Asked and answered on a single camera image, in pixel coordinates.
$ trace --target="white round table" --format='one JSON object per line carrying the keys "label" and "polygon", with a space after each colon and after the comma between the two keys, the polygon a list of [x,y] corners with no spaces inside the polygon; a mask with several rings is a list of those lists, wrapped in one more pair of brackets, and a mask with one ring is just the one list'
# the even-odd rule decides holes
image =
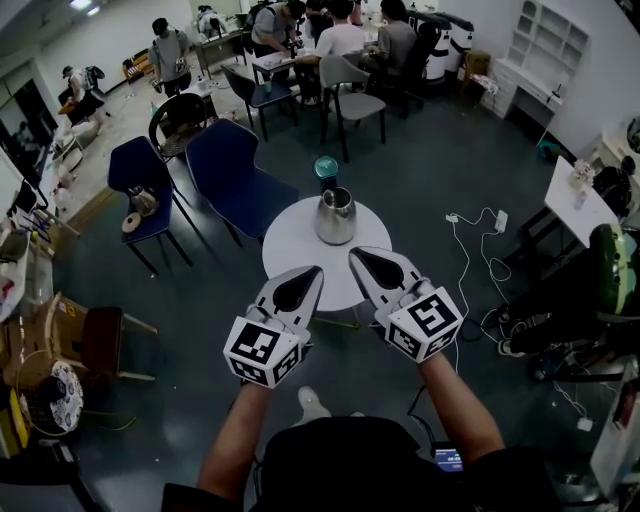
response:
{"label": "white round table", "polygon": [[364,297],[349,269],[349,251],[358,246],[391,250],[391,238],[382,221],[356,202],[356,234],[344,245],[324,243],[314,229],[320,196],[292,204],[273,221],[264,237],[262,262],[269,279],[288,270],[318,265],[324,286],[318,311],[341,311],[357,306]]}

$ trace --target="blue chair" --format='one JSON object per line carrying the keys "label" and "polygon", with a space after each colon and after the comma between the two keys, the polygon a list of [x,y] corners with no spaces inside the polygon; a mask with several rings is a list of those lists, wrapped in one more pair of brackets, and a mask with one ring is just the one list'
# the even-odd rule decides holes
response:
{"label": "blue chair", "polygon": [[196,190],[222,217],[235,242],[234,227],[262,238],[273,220],[298,201],[298,191],[256,167],[258,137],[227,119],[205,128],[187,145],[187,165]]}
{"label": "blue chair", "polygon": [[[158,210],[149,217],[143,217],[140,225],[132,233],[122,233],[122,241],[134,254],[142,261],[155,275],[159,275],[156,268],[138,251],[135,243],[150,237],[160,237],[166,234],[169,241],[174,245],[180,256],[190,267],[193,263],[184,252],[180,244],[169,231],[169,221],[171,220],[172,201],[176,203],[182,214],[185,216],[191,227],[197,232],[196,226],[187,215],[175,194],[169,170],[166,164],[151,145],[146,137],[136,137],[133,140],[118,146],[111,152],[111,163],[109,164],[109,177],[107,178],[109,187],[118,192],[131,197],[130,190],[142,186],[149,190],[159,201]],[[135,207],[129,200],[127,214],[135,212]]]}
{"label": "blue chair", "polygon": [[260,116],[260,124],[262,125],[262,135],[264,141],[269,140],[267,136],[267,122],[264,117],[264,109],[269,105],[280,105],[283,101],[289,102],[291,108],[291,117],[293,118],[293,124],[298,126],[298,116],[296,114],[296,102],[293,101],[293,95],[291,89],[280,85],[277,82],[271,82],[269,84],[257,85],[253,80],[242,76],[233,69],[225,66],[220,66],[224,76],[227,78],[229,85],[233,92],[244,101],[245,107],[247,107],[247,114],[249,116],[249,122],[251,123],[251,129],[255,131],[253,127],[253,117],[251,116],[251,109],[249,106],[258,109]]}

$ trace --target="gray shirt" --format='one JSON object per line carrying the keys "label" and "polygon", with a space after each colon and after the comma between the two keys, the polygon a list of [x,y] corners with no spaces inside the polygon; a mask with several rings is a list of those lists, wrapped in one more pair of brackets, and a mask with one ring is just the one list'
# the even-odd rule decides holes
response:
{"label": "gray shirt", "polygon": [[386,55],[390,75],[399,75],[418,35],[404,21],[392,21],[378,30],[378,48]]}
{"label": "gray shirt", "polygon": [[269,7],[263,7],[256,16],[251,32],[251,40],[257,44],[265,44],[261,37],[268,34],[279,43],[284,43],[287,39],[287,32],[296,28],[296,20],[285,20],[282,15],[282,9],[287,6],[286,3],[271,4]]}
{"label": "gray shirt", "polygon": [[176,61],[182,57],[183,52],[189,48],[189,38],[182,30],[176,31],[169,28],[169,35],[163,39],[156,37],[153,46],[149,48],[149,63],[160,65],[162,80],[169,82],[175,80],[189,72],[189,68],[184,73],[176,73]]}

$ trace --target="tape roll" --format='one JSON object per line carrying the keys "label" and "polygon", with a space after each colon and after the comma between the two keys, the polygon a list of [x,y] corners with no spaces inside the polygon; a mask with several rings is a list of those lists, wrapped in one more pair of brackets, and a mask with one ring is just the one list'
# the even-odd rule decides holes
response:
{"label": "tape roll", "polygon": [[132,213],[131,215],[127,216],[126,219],[124,219],[124,222],[122,223],[122,231],[124,233],[133,233],[140,225],[141,221],[142,217],[139,213]]}

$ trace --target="white box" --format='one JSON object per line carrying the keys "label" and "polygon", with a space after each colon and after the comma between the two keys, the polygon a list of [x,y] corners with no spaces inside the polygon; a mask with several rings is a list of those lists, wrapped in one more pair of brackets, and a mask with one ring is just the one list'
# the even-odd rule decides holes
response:
{"label": "white box", "polygon": [[301,344],[295,334],[236,317],[223,353],[235,375],[275,388],[300,362]]}
{"label": "white box", "polygon": [[464,318],[443,287],[389,315],[385,340],[420,363],[453,342]]}

